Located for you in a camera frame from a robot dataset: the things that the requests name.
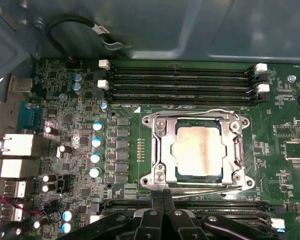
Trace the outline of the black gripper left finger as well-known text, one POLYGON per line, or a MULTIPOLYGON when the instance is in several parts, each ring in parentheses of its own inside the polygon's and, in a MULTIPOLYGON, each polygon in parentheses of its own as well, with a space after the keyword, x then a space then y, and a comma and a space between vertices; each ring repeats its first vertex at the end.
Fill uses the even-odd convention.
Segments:
POLYGON ((151 199, 110 200, 102 204, 100 219, 84 229, 86 240, 162 240, 164 193, 151 192, 151 199))

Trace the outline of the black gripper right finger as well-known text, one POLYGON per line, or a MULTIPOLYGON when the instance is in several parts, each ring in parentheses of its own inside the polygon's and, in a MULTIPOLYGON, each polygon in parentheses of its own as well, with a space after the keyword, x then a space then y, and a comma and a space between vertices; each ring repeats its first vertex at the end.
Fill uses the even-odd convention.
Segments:
POLYGON ((272 230, 262 231, 228 218, 241 207, 260 207, 263 202, 174 201, 163 191, 164 213, 178 240, 274 240, 272 230))

